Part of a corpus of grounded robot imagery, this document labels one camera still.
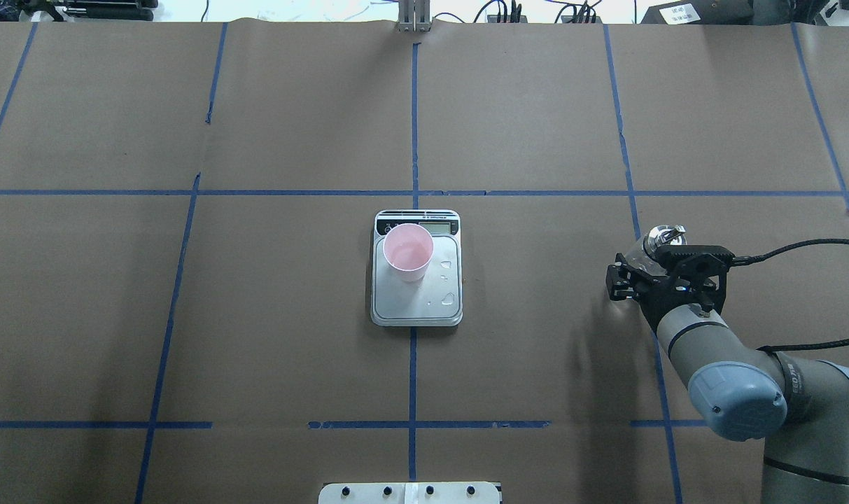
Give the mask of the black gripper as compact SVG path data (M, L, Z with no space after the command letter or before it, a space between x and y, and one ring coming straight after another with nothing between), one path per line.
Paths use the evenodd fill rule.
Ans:
M648 272L633 267L625 256L616 255L606 270L606 291L612 301L637 300L652 332L661 319L680 306L696 304L706 312L720 312L727 297L727 281L712 279L685 280L664 276L654 280Z

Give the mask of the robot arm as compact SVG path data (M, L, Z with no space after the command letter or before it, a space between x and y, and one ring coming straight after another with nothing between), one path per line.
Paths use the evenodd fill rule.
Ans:
M638 303L713 433L764 441L762 502L849 503L849 367L747 347L719 313L741 262L718 246L662 246L617 254L606 286Z

